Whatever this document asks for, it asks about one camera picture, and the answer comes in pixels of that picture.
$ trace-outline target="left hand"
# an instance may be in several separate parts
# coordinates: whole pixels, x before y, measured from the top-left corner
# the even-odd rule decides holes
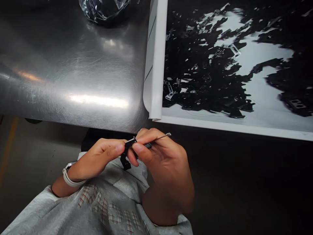
[[[99,175],[105,166],[125,150],[126,140],[99,139],[67,172],[72,181],[88,180]]]

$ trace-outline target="wrist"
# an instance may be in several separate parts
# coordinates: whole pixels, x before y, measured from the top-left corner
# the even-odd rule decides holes
[[[74,182],[81,182],[85,179],[83,179],[79,174],[79,168],[75,167],[76,164],[74,164],[68,171],[67,176],[71,181]]]

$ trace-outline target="forearm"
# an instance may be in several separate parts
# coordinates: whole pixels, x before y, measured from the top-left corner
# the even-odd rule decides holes
[[[173,205],[172,201],[153,184],[142,197],[142,206],[149,219],[159,226],[177,224],[181,211]]]
[[[81,181],[79,179],[72,178],[71,169],[68,170],[67,175],[72,181]],[[63,175],[61,175],[52,185],[52,192],[58,197],[66,197],[72,195],[74,192],[79,190],[80,187],[71,187],[65,180]]]

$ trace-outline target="right hand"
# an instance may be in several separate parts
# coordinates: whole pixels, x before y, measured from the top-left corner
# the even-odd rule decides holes
[[[194,185],[188,164],[187,153],[169,137],[161,138],[149,150],[143,144],[154,141],[165,134],[158,129],[141,129],[132,148],[150,170],[154,182],[174,204],[182,210],[192,210]]]

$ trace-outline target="stainless steel table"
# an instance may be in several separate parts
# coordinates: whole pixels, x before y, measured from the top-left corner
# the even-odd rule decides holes
[[[123,25],[89,22],[78,0],[2,7],[0,114],[136,133],[143,100],[149,0]]]

